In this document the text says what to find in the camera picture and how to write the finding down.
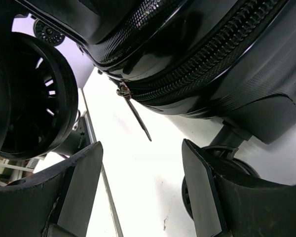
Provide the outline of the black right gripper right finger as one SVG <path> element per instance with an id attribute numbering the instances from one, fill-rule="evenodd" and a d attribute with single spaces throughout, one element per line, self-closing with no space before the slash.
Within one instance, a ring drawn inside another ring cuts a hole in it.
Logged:
<path id="1" fill-rule="evenodd" d="M 296 185 L 247 174 L 185 139 L 183 166 L 199 237 L 296 237 Z"/>

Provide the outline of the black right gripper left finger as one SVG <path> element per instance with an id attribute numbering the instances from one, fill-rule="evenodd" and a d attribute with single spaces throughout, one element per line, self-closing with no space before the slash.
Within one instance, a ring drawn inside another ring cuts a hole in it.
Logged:
<path id="1" fill-rule="evenodd" d="M 0 186 L 0 237 L 84 237 L 103 159 L 101 142 Z"/>

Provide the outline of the metal zipper pull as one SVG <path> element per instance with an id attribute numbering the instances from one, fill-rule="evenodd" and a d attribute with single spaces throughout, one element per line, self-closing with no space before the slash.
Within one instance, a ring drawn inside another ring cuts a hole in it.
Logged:
<path id="1" fill-rule="evenodd" d="M 139 123 L 141 129 L 145 132 L 148 140 L 151 142 L 152 141 L 151 135 L 150 135 L 147 127 L 145 126 L 143 120 L 141 119 L 138 111 L 136 110 L 136 108 L 134 107 L 134 105 L 131 102 L 131 99 L 132 99 L 131 92 L 130 92 L 128 86 L 125 84 L 125 82 L 122 81 L 118 84 L 118 89 L 116 90 L 116 93 L 119 96 L 124 98 L 128 107 L 131 109 L 133 115 L 135 116 L 137 122 Z"/>

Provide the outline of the black hard-shell suitcase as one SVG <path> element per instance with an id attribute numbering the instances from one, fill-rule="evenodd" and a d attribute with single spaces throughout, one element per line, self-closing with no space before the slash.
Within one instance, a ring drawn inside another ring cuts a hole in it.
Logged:
<path id="1" fill-rule="evenodd" d="M 252 136 L 270 144 L 296 124 L 296 0 L 0 0 L 0 154 L 8 158 L 58 146 L 77 110 L 63 55 L 12 32 L 28 14 L 74 40 L 141 105 L 221 118 L 207 147 L 214 157 L 232 161 L 227 149 Z"/>

